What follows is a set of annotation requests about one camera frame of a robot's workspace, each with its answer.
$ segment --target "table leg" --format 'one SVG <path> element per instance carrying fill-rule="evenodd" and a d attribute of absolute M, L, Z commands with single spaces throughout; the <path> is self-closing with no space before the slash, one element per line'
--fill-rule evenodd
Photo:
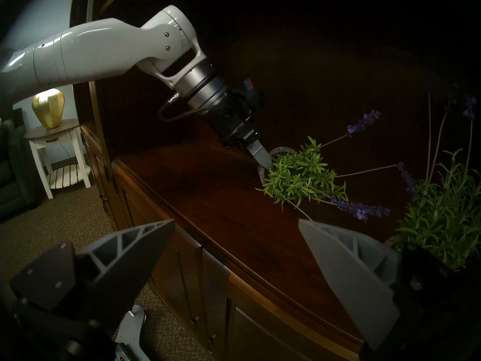
<path fill-rule="evenodd" d="M 80 144 L 78 142 L 77 131 L 75 129 L 70 130 L 70 138 L 72 139 L 75 156 L 77 157 L 78 169 L 80 170 L 82 179 L 85 182 L 85 187 L 90 187 L 90 180 L 88 179 L 87 170 L 85 169 L 84 155 L 82 154 L 82 149 L 80 148 Z"/>
<path fill-rule="evenodd" d="M 49 157 L 47 156 L 47 150 L 45 147 L 42 147 L 40 149 L 40 156 L 43 159 L 43 162 L 45 163 L 45 166 L 47 167 L 47 172 L 50 174 L 52 173 L 52 165 L 50 164 Z"/>
<path fill-rule="evenodd" d="M 42 162 L 40 161 L 39 153 L 37 151 L 37 147 L 35 147 L 35 143 L 32 141 L 28 141 L 30 143 L 30 149 L 32 150 L 33 158 L 35 160 L 35 165 L 37 166 L 37 171 L 39 171 L 40 179 L 42 180 L 43 188 L 47 193 L 49 199 L 53 199 L 52 191 L 50 190 L 49 183 L 47 181 L 47 177 L 45 176 L 45 171 L 43 170 Z"/>

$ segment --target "cabinet hinge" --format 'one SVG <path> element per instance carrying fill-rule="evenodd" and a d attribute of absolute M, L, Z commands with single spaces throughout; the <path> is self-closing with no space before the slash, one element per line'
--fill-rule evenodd
<path fill-rule="evenodd" d="M 106 179 L 107 179 L 107 183 L 110 183 L 109 171 L 107 170 L 107 166 L 104 164 L 104 165 L 102 166 L 102 168 L 103 168 L 103 171 L 105 172 L 105 177 L 106 177 Z"/>
<path fill-rule="evenodd" d="M 113 188 L 115 189 L 115 192 L 118 194 L 119 189 L 117 187 L 117 181 L 115 181 L 115 177 L 113 176 L 113 174 L 110 175 L 110 181 L 112 181 Z"/>

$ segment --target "cabinet door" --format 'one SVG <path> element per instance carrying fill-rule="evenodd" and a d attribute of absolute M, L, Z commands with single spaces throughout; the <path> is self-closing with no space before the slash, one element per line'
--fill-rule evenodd
<path fill-rule="evenodd" d="M 210 351 L 217 360 L 340 360 L 358 355 L 318 334 L 203 252 Z"/>
<path fill-rule="evenodd" d="M 112 208 L 110 206 L 110 202 L 105 195 L 105 187 L 103 185 L 103 181 L 102 181 L 102 178 L 100 176 L 98 163 L 97 163 L 97 160 L 95 159 L 95 155 L 93 153 L 93 150 L 89 145 L 88 138 L 85 139 L 84 144 L 85 144 L 85 148 L 87 150 L 88 160 L 90 162 L 90 169 L 92 169 L 92 172 L 93 172 L 93 175 L 94 175 L 94 178 L 95 178 L 95 183 L 97 183 L 97 189 L 99 190 L 99 193 L 100 193 L 99 195 L 100 195 L 100 199 L 102 201 L 103 210 L 105 211 L 105 214 L 107 215 L 107 218 L 109 219 L 109 222 L 110 222 L 110 225 L 112 226 L 112 229 L 118 230 L 118 226 L 117 226 L 117 223 L 115 222 L 115 217 L 113 215 Z"/>
<path fill-rule="evenodd" d="M 131 226 L 170 217 L 113 163 L 120 198 Z M 177 224 L 151 274 L 151 287 L 186 328 L 206 344 L 201 296 L 202 246 Z"/>
<path fill-rule="evenodd" d="M 88 141 L 89 147 L 91 148 L 92 158 L 90 159 L 90 162 L 95 162 L 97 164 L 99 177 L 103 185 L 102 193 L 104 194 L 104 198 L 109 203 L 112 209 L 112 214 L 115 221 L 114 222 L 115 226 L 112 225 L 112 227 L 115 230 L 126 229 L 129 227 L 129 224 L 127 223 L 127 219 L 124 213 L 124 208 L 122 207 L 122 203 L 120 201 L 120 196 L 118 194 L 118 191 L 115 189 L 115 186 L 112 183 L 112 178 L 111 176 L 109 176 L 109 174 L 106 171 L 107 168 L 105 165 L 105 159 L 102 155 L 100 146 L 90 136 L 88 136 L 87 141 Z"/>

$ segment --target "green sofa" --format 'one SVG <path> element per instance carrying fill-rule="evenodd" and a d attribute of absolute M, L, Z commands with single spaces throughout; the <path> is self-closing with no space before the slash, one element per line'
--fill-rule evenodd
<path fill-rule="evenodd" d="M 0 219 L 37 202 L 39 174 L 23 124 L 22 109 L 0 109 Z"/>

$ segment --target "white side table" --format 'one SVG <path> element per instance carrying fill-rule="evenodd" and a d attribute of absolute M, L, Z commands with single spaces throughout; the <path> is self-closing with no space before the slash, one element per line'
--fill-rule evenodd
<path fill-rule="evenodd" d="M 51 189 L 61 189 L 84 181 L 85 187 L 90 187 L 88 175 L 90 174 L 90 167 L 85 164 L 85 159 L 82 154 L 82 149 L 78 141 L 76 128 L 79 127 L 78 119 L 65 119 L 59 127 L 53 129 L 45 129 L 43 126 L 28 130 L 24 137 L 30 142 L 37 170 L 39 171 L 42 184 L 49 199 L 53 198 Z M 57 143 L 71 141 L 74 146 L 75 156 L 77 157 L 77 164 L 65 166 L 52 171 L 47 151 L 45 148 Z M 39 157 L 42 155 L 45 165 L 47 166 L 46 175 Z"/>

